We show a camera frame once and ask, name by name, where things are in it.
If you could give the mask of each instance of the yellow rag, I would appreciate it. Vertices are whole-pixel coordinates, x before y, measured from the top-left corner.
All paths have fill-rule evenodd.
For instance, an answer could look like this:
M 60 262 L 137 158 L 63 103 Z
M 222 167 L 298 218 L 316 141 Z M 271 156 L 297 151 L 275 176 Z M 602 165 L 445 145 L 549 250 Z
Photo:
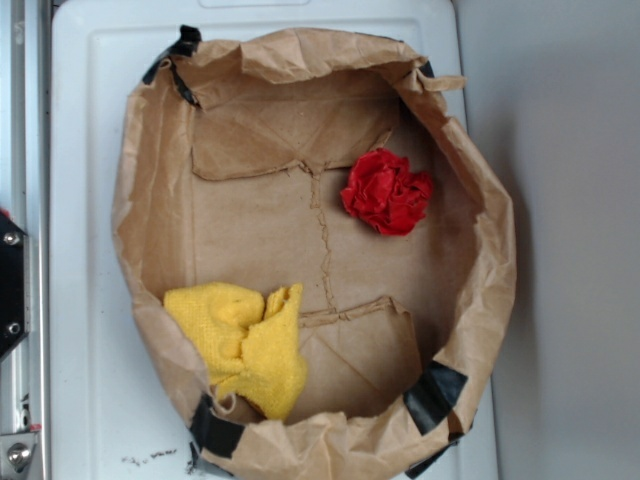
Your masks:
M 227 283 L 170 290 L 164 306 L 194 343 L 216 395 L 245 397 L 267 418 L 284 420 L 304 388 L 298 353 L 302 285 L 259 292 Z

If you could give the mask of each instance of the screw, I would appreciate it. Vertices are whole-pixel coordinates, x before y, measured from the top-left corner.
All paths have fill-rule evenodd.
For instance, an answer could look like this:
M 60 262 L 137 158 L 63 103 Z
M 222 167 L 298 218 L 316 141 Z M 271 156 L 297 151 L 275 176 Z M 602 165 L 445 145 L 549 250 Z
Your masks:
M 20 333 L 20 324 L 18 322 L 13 322 L 7 326 L 7 330 L 11 335 L 17 335 Z
M 20 245 L 22 243 L 22 237 L 18 232 L 7 232 L 4 234 L 2 240 L 10 247 L 15 247 L 16 245 Z
M 7 458 L 16 473 L 20 473 L 31 461 L 31 450 L 23 443 L 16 443 L 7 452 Z

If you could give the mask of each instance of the black electrical tape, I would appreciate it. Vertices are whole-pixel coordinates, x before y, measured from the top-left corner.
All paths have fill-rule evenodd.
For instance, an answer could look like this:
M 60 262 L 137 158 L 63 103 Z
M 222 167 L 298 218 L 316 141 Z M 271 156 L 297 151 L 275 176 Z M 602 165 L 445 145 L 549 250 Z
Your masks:
M 404 472 L 404 474 L 411 478 L 412 480 L 414 478 L 418 478 L 420 475 L 422 475 L 431 465 L 433 465 L 434 463 L 436 463 L 436 460 L 438 460 L 442 455 L 444 455 L 444 452 L 446 452 L 449 447 L 451 445 L 447 445 L 446 447 L 444 447 L 442 450 L 440 450 L 438 453 L 436 453 L 435 455 L 427 458 L 426 460 L 423 460 L 419 463 L 416 463 L 415 465 L 413 465 L 411 468 L 409 468 L 409 470 L 407 470 L 406 472 Z
M 173 83 L 176 84 L 178 93 L 182 98 L 184 98 L 191 105 L 198 105 L 198 100 L 193 95 L 193 92 L 189 87 L 187 87 L 187 84 L 184 83 L 184 80 L 182 80 L 182 77 L 178 74 L 178 69 L 176 68 L 176 64 L 173 63 L 173 61 L 171 60 L 169 61 L 171 62 L 171 66 L 169 68 L 171 69 L 171 73 L 173 74 Z
M 153 79 L 156 78 L 162 61 L 170 55 L 191 57 L 198 49 L 198 44 L 201 41 L 202 35 L 200 34 L 200 30 L 187 25 L 182 25 L 180 27 L 180 38 L 178 41 L 158 55 L 158 58 L 156 58 L 156 61 L 151 65 L 151 68 L 149 68 L 147 73 L 144 74 L 144 77 L 142 77 L 142 82 L 145 85 L 150 85 L 151 82 L 153 82 Z
M 200 451 L 206 448 L 219 457 L 231 458 L 242 438 L 244 425 L 216 417 L 211 413 L 212 406 L 211 398 L 203 395 L 189 430 Z
M 425 77 L 435 78 L 435 74 L 433 73 L 433 67 L 431 66 L 431 62 L 427 61 L 423 66 L 419 69 Z
M 403 394 L 404 403 L 422 435 L 447 418 L 466 383 L 466 375 L 432 361 L 418 382 Z

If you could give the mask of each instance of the crumpled red fabric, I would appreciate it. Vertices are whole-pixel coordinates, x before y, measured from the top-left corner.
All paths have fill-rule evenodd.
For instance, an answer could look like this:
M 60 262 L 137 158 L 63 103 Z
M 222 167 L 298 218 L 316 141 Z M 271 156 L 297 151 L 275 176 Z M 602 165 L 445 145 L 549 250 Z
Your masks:
M 383 235 L 404 236 L 425 217 L 432 193 L 427 172 L 411 173 L 407 158 L 378 148 L 356 161 L 340 196 L 351 216 Z

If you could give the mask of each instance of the paper bag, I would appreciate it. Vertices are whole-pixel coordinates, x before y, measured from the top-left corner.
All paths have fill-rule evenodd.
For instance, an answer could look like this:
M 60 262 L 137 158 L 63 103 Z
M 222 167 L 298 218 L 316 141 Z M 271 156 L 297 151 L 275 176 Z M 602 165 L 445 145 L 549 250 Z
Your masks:
M 439 92 L 462 79 L 429 73 L 388 38 L 183 27 L 129 98 L 113 228 L 135 321 L 202 456 L 240 478 L 387 479 L 471 428 L 513 304 L 512 205 L 447 116 Z M 434 180 L 406 237 L 341 205 L 349 168 L 382 146 Z M 210 281 L 303 283 L 309 380 L 285 423 L 239 398 L 213 408 L 161 301 Z

